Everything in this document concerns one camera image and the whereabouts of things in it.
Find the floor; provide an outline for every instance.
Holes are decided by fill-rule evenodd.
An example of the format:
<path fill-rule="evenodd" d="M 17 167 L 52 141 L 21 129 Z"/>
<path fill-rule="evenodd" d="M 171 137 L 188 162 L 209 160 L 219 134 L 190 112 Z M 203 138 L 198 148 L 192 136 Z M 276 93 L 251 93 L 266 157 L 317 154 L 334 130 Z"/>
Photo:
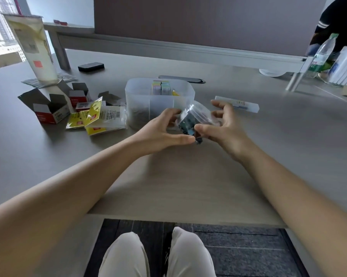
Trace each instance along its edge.
<path fill-rule="evenodd" d="M 217 277 L 308 277 L 284 229 L 112 219 L 103 221 L 84 277 L 97 277 L 108 247 L 130 231 L 144 245 L 151 277 L 162 276 L 163 242 L 175 226 L 200 237 L 212 256 Z"/>

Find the right hand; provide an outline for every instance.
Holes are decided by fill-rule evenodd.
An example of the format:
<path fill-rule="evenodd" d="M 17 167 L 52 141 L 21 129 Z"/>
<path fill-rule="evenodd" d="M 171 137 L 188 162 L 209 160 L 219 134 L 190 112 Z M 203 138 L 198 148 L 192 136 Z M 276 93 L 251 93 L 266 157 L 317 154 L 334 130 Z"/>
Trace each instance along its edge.
<path fill-rule="evenodd" d="M 217 118 L 223 119 L 222 126 L 196 124 L 194 129 L 202 136 L 217 142 L 236 161 L 243 161 L 249 156 L 255 144 L 249 139 L 240 125 L 231 104 L 218 100 L 211 100 L 213 106 L 222 110 L 212 111 Z"/>

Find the clear plastic storage box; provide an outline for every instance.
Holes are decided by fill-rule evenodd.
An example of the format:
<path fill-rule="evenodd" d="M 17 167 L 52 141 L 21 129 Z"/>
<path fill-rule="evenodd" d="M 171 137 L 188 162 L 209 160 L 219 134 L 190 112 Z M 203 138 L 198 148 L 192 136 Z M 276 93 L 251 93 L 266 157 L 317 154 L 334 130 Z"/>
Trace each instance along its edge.
<path fill-rule="evenodd" d="M 169 81 L 170 87 L 179 96 L 151 95 L 155 80 Z M 134 78 L 127 81 L 126 87 L 127 121 L 133 129 L 140 129 L 148 121 L 160 115 L 166 108 L 184 110 L 194 101 L 195 91 L 184 80 Z"/>

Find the black jacket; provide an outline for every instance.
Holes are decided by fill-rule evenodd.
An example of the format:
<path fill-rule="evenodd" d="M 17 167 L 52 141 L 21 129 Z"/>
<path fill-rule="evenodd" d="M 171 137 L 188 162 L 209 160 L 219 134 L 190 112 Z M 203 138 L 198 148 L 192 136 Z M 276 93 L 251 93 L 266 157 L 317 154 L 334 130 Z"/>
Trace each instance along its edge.
<path fill-rule="evenodd" d="M 331 33 L 339 33 L 336 39 L 334 51 L 341 51 L 343 46 L 347 46 L 347 0 L 335 0 L 322 13 L 316 28 L 316 36 L 311 44 L 322 44 Z"/>

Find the forearm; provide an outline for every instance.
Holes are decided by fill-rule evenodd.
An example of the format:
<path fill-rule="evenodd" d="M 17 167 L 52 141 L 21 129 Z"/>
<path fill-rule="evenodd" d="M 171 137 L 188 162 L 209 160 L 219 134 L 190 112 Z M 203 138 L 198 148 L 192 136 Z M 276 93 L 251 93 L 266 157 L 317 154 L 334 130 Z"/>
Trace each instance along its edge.
<path fill-rule="evenodd" d="M 126 140 L 0 205 L 0 276 L 26 275 L 141 156 L 138 150 Z"/>
<path fill-rule="evenodd" d="M 347 213 L 256 145 L 241 162 L 325 274 L 347 276 Z"/>

